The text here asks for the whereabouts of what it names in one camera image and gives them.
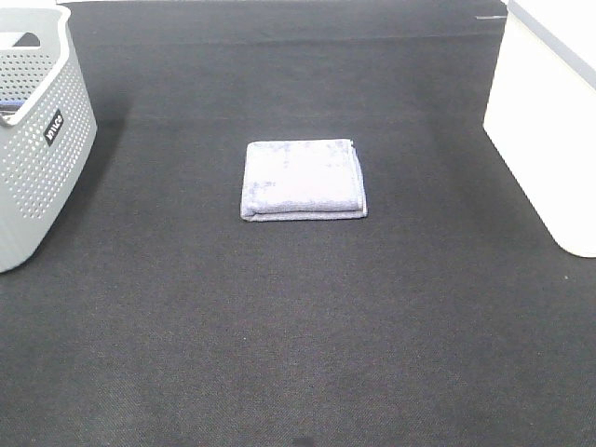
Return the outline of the lavender towel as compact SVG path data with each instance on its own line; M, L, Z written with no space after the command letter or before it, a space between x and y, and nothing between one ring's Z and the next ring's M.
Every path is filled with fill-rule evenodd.
M363 175L352 140L248 144L240 199L242 220L345 220L367 215Z

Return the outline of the dark grey table mat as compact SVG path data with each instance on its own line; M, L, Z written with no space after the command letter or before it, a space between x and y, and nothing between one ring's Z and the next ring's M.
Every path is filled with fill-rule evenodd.
M93 2L98 122L1 277L5 446L591 446L595 263L481 122L498 1ZM368 215L247 222L247 146L350 139Z

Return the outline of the grey perforated laundry basket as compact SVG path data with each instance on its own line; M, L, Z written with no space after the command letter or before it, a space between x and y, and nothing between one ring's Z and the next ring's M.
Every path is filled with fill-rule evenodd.
M54 1L4 1L1 30L35 45L1 50L1 269L26 262L61 212L97 133L68 21Z

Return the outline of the white plastic bin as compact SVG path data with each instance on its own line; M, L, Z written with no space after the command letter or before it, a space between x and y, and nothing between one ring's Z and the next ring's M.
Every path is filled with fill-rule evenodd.
M595 255L595 4L509 1L483 127L554 241Z

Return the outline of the blue towel in basket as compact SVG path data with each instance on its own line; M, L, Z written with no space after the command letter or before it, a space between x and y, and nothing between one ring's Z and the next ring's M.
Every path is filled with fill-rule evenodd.
M2 114L14 114L23 106L23 100L1 100L0 111Z

